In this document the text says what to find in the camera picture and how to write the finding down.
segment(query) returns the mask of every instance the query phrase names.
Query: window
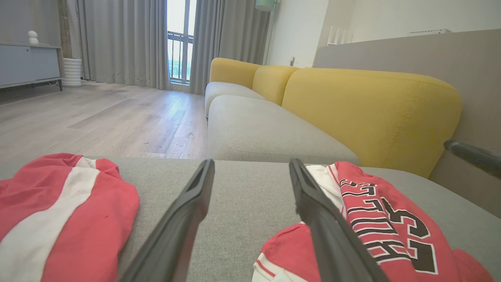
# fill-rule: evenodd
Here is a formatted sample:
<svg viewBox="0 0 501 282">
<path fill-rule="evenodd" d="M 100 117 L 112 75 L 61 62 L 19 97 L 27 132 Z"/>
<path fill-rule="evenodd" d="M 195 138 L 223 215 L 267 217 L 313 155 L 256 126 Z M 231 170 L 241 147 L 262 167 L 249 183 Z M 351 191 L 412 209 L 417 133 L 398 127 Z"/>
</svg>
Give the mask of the window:
<svg viewBox="0 0 501 282">
<path fill-rule="evenodd" d="M 173 83 L 189 84 L 197 0 L 167 0 L 167 52 Z"/>
</svg>

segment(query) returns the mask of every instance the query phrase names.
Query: white vase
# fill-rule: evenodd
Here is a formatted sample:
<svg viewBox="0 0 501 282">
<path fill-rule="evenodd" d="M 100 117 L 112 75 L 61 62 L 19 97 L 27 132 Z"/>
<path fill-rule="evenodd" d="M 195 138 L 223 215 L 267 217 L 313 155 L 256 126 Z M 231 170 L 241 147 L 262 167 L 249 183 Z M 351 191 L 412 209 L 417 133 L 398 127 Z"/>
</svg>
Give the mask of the white vase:
<svg viewBox="0 0 501 282">
<path fill-rule="evenodd" d="M 82 86 L 82 59 L 63 58 L 65 78 L 62 79 L 64 87 Z"/>
</svg>

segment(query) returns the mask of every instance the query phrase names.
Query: white wall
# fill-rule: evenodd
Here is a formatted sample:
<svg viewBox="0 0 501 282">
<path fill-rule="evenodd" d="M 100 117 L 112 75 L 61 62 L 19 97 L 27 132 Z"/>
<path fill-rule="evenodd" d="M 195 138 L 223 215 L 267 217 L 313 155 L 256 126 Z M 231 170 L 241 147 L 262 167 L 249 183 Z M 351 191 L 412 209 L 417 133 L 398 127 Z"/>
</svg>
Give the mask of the white wall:
<svg viewBox="0 0 501 282">
<path fill-rule="evenodd" d="M 404 37 L 414 31 L 500 28 L 500 0 L 356 0 L 350 24 L 352 42 Z"/>
<path fill-rule="evenodd" d="M 324 24 L 318 40 L 317 51 L 321 47 L 327 46 L 331 27 L 333 27 L 333 30 L 337 28 L 340 28 L 340 30 L 347 30 L 350 27 L 354 8 L 355 0 L 329 0 Z"/>
<path fill-rule="evenodd" d="M 311 67 L 317 51 L 328 0 L 281 0 L 275 11 L 268 65 Z"/>
<path fill-rule="evenodd" d="M 38 41 L 61 45 L 57 0 L 0 0 L 0 42 L 28 42 L 28 31 Z"/>
</svg>

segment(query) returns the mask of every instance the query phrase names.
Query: fabric upholstery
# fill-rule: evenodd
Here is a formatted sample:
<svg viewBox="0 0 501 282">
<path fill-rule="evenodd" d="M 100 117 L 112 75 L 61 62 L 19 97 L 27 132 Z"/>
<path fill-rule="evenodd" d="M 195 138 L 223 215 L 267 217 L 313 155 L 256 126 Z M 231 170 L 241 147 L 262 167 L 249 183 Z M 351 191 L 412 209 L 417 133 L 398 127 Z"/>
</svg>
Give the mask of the fabric upholstery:
<svg viewBox="0 0 501 282">
<path fill-rule="evenodd" d="M 334 138 L 269 101 L 219 96 L 212 101 L 208 155 L 215 160 L 304 163 L 358 163 Z"/>
<path fill-rule="evenodd" d="M 134 228 L 119 255 L 120 275 L 200 161 L 109 159 L 141 199 Z M 12 177 L 28 161 L 1 163 L 0 179 Z M 452 248 L 468 252 L 494 280 L 501 280 L 499 218 L 422 177 L 389 169 L 363 170 L 392 183 L 436 221 Z M 288 164 L 215 161 L 209 212 L 197 232 L 187 281 L 250 281 L 264 243 L 300 221 L 295 210 Z"/>
<path fill-rule="evenodd" d="M 300 69 L 284 109 L 350 148 L 363 166 L 428 177 L 461 114 L 449 84 L 423 75 L 349 69 Z"/>
<path fill-rule="evenodd" d="M 234 95 L 266 100 L 263 96 L 245 86 L 227 82 L 211 82 L 205 89 L 205 116 L 209 116 L 209 108 L 212 100 L 220 95 Z"/>
<path fill-rule="evenodd" d="M 254 74 L 261 65 L 215 58 L 210 65 L 209 82 L 228 82 L 252 89 Z"/>
<path fill-rule="evenodd" d="M 299 68 L 291 66 L 262 66 L 256 70 L 252 90 L 266 100 L 277 105 L 282 104 L 285 86 L 291 74 Z"/>
</svg>

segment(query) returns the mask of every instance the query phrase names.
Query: curtain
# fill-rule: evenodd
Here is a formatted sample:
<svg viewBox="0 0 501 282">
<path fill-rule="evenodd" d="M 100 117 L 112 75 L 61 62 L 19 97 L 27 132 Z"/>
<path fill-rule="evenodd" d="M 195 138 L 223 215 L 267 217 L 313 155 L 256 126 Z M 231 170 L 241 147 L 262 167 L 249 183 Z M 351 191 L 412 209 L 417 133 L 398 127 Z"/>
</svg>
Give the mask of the curtain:
<svg viewBox="0 0 501 282">
<path fill-rule="evenodd" d="M 78 0 L 82 76 L 170 89 L 165 0 Z"/>
<path fill-rule="evenodd" d="M 204 94 L 210 63 L 217 57 L 261 64 L 269 12 L 255 0 L 198 0 L 195 16 L 190 92 Z"/>
</svg>

